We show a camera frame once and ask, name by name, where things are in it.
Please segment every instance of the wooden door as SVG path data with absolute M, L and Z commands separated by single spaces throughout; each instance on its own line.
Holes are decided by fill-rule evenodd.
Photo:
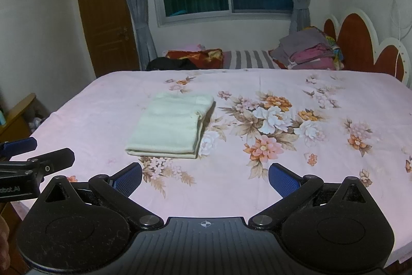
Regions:
M 79 8 L 96 77 L 139 70 L 126 0 L 79 0 Z

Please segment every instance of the wooden furniture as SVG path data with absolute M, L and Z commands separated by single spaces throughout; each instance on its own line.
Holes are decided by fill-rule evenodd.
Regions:
M 35 98 L 35 94 L 29 94 L 6 114 L 6 124 L 0 126 L 0 143 L 30 137 L 30 128 L 23 118 L 23 113 Z M 28 271 L 28 267 L 16 246 L 16 232 L 21 219 L 10 203 L 0 203 L 0 215 L 4 218 L 10 229 L 8 241 L 11 267 L 6 270 L 4 275 L 24 274 Z
M 139 70 L 126 0 L 78 1 L 96 77 L 120 70 Z
M 23 113 L 35 98 L 35 94 L 29 94 L 6 114 L 6 124 L 0 126 L 0 143 L 30 137 L 30 128 L 23 118 Z
M 379 43 L 371 20 L 362 10 L 349 9 L 340 25 L 335 16 L 328 16 L 323 30 L 341 48 L 344 70 L 396 74 L 399 81 L 408 83 L 411 63 L 405 46 L 395 38 Z

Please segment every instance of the headboard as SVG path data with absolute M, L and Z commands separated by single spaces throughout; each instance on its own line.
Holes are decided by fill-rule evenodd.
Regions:
M 396 64 L 396 78 L 404 84 L 408 83 L 411 63 L 405 46 L 395 38 L 385 39 L 379 44 L 376 30 L 362 10 L 349 9 L 340 25 L 335 16 L 328 16 L 323 30 L 340 46 L 345 58 L 344 70 L 395 76 Z

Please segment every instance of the wooden cabinet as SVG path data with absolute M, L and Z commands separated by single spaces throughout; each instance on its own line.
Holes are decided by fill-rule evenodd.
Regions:
M 6 114 L 6 124 L 0 126 L 0 143 L 30 137 L 30 128 L 23 118 L 23 113 L 35 98 L 35 94 L 29 94 Z
M 6 114 L 6 124 L 0 126 L 0 143 L 30 137 L 30 128 L 23 118 L 23 113 L 35 98 L 35 94 L 29 94 Z M 28 266 L 20 256 L 16 245 L 16 233 L 21 219 L 10 203 L 0 203 L 0 215 L 10 229 L 8 241 L 11 267 L 5 271 L 4 275 L 24 274 L 28 271 Z

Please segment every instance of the person's hand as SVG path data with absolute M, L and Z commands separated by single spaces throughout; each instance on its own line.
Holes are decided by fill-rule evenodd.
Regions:
M 9 243 L 9 226 L 2 216 L 0 216 L 0 273 L 10 267 Z

